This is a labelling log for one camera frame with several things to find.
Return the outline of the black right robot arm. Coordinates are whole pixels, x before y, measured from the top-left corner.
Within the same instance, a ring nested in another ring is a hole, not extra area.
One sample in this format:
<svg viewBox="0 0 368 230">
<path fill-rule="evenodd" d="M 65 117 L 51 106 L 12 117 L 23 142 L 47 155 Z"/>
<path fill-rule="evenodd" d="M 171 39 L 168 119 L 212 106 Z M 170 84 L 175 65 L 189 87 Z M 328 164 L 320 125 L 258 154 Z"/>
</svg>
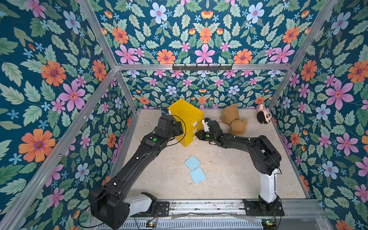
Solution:
<svg viewBox="0 0 368 230">
<path fill-rule="evenodd" d="M 224 133 L 219 123 L 210 119 L 203 121 L 203 127 L 203 130 L 195 134 L 199 140 L 224 149 L 236 149 L 249 153 L 255 169 L 260 173 L 260 200 L 267 204 L 276 201 L 277 175 L 281 173 L 279 168 L 282 158 L 269 139 L 264 135 L 247 138 Z"/>
</svg>

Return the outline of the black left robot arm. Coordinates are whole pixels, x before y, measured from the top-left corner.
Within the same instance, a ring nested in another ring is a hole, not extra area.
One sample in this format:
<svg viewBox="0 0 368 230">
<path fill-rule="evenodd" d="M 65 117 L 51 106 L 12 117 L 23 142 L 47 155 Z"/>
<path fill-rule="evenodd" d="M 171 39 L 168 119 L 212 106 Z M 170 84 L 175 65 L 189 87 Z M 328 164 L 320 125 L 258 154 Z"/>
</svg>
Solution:
<svg viewBox="0 0 368 230">
<path fill-rule="evenodd" d="M 148 192 L 128 197 L 128 193 L 145 168 L 175 137 L 186 134 L 184 121 L 176 115 L 161 115 L 156 128 L 144 136 L 123 168 L 101 187 L 90 191 L 91 215 L 113 230 L 119 229 L 128 217 L 139 213 L 152 215 L 157 198 Z"/>
</svg>

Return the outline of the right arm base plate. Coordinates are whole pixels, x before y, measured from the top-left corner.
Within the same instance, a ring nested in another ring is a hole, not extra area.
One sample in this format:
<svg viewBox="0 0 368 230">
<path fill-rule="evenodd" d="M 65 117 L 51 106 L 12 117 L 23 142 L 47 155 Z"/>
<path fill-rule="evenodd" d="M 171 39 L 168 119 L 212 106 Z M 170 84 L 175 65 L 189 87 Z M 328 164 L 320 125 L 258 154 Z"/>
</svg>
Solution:
<svg viewBox="0 0 368 230">
<path fill-rule="evenodd" d="M 258 200 L 250 201 L 243 199 L 244 209 L 247 216 L 281 216 L 285 215 L 282 202 L 277 197 L 273 202 L 267 203 L 261 197 Z"/>
</svg>

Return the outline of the yellow plastic drawer cabinet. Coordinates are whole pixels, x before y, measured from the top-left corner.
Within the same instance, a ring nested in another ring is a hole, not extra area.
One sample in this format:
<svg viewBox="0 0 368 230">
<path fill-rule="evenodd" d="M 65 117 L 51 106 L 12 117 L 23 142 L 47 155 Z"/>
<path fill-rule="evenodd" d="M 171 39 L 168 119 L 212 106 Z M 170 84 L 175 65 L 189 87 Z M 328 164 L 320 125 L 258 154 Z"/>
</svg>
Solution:
<svg viewBox="0 0 368 230">
<path fill-rule="evenodd" d="M 195 139 L 195 134 L 203 128 L 204 112 L 183 99 L 173 103 L 168 110 L 170 115 L 174 115 L 176 121 L 183 123 L 184 134 L 175 139 L 180 140 L 184 147 L 188 147 Z"/>
</svg>

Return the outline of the blue sticky note pad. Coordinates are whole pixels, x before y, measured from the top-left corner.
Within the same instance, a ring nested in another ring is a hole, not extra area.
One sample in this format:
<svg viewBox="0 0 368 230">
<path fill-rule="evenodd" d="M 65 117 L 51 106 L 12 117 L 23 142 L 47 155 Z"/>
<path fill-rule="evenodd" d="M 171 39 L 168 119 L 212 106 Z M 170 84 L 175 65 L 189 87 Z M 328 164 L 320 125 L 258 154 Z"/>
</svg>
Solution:
<svg viewBox="0 0 368 230">
<path fill-rule="evenodd" d="M 191 156 L 188 160 L 185 161 L 185 165 L 191 170 L 195 170 L 201 162 L 194 156 Z"/>
<path fill-rule="evenodd" d="M 198 184 L 206 179 L 206 175 L 204 174 L 201 167 L 194 169 L 190 172 L 190 176 L 195 184 Z"/>
</svg>

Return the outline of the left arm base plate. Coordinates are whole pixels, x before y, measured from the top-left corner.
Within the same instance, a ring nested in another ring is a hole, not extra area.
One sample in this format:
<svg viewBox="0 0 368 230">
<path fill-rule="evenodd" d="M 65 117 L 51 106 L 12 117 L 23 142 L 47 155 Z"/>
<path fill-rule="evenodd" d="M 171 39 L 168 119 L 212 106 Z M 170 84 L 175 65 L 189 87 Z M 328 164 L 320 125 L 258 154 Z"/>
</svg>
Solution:
<svg viewBox="0 0 368 230">
<path fill-rule="evenodd" d="M 170 202 L 168 201 L 156 201 L 154 205 L 151 205 L 148 211 L 141 212 L 133 215 L 132 217 L 138 218 L 154 218 L 154 217 L 167 217 L 169 216 Z"/>
</svg>

